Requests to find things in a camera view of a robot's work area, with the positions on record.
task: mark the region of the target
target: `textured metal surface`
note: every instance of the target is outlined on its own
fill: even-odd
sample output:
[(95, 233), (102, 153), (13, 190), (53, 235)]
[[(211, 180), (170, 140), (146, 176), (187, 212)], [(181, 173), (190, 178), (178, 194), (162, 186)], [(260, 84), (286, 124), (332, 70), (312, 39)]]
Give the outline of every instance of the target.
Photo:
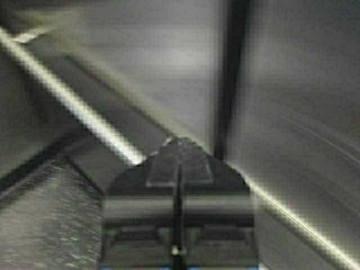
[(98, 192), (65, 160), (52, 161), (0, 195), (1, 269), (97, 269)]

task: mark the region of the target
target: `blue edge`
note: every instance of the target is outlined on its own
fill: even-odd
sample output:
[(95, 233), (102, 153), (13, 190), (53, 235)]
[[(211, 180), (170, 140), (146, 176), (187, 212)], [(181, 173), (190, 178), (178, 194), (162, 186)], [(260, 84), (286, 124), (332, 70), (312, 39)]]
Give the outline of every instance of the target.
[[(160, 270), (171, 270), (170, 267), (160, 267)], [(111, 267), (102, 267), (100, 270), (112, 270)], [(188, 270), (200, 270), (200, 267), (189, 267)], [(250, 266), (247, 270), (259, 270), (257, 266)]]

